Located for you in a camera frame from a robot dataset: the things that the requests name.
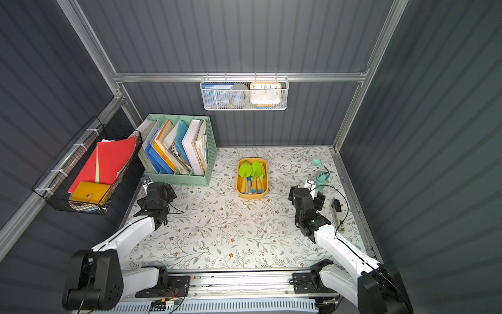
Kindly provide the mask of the blue shovel wooden handle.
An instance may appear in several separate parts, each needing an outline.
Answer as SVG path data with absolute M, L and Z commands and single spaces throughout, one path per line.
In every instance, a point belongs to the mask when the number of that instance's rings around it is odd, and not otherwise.
M 247 194 L 252 193 L 252 177 L 247 178 L 247 189 L 246 189 Z

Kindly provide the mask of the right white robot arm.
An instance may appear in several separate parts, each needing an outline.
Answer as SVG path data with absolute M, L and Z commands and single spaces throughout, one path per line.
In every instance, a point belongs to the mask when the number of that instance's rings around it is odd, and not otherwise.
M 310 267 L 309 277 L 294 273 L 296 293 L 330 290 L 354 304 L 360 313 L 413 313 L 409 295 L 396 267 L 366 255 L 320 214 L 323 198 L 313 188 L 292 187 L 288 199 L 295 207 L 295 225 L 332 258 Z

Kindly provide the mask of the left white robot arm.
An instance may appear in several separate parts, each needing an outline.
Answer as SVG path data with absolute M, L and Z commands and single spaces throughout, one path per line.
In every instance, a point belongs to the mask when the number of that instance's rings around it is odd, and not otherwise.
M 136 293 L 166 295 L 169 276 L 164 267 L 147 266 L 124 272 L 121 262 L 142 240 L 167 224 L 176 198 L 168 183 L 146 184 L 146 196 L 133 220 L 89 250 L 77 251 L 69 261 L 62 296 L 64 310 L 111 310 L 120 299 Z

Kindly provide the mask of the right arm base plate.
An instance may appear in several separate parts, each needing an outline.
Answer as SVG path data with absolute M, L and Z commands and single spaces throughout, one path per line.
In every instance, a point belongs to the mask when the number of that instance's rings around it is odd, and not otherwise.
M 317 272 L 293 273 L 289 284 L 294 286 L 295 294 L 311 293 L 336 293 L 335 290 L 327 288 L 321 281 Z

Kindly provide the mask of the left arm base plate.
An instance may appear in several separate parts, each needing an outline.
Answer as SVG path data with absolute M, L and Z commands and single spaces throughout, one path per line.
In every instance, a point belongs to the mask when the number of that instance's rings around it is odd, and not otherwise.
M 158 284 L 135 294 L 136 298 L 185 298 L 190 287 L 190 276 L 168 276 L 159 279 Z

